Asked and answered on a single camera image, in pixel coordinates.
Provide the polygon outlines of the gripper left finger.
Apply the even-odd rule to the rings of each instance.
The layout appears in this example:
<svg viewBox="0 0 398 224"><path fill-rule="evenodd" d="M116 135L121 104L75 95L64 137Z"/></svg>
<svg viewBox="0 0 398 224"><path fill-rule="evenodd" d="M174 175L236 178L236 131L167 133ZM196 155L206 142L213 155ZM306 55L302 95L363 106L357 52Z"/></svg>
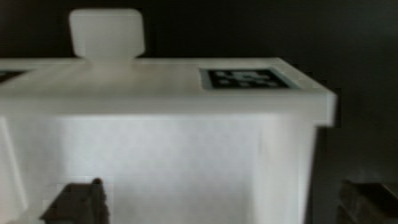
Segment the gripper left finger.
<svg viewBox="0 0 398 224"><path fill-rule="evenodd" d="M45 224L109 224L103 181L69 183L39 217Z"/></svg>

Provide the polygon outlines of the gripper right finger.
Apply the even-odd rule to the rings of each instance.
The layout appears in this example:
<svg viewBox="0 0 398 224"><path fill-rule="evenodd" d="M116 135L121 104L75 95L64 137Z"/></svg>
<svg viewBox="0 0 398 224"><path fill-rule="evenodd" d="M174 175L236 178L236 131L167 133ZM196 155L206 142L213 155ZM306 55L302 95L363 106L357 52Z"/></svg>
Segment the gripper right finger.
<svg viewBox="0 0 398 224"><path fill-rule="evenodd" d="M341 182L336 224L398 224L398 183Z"/></svg>

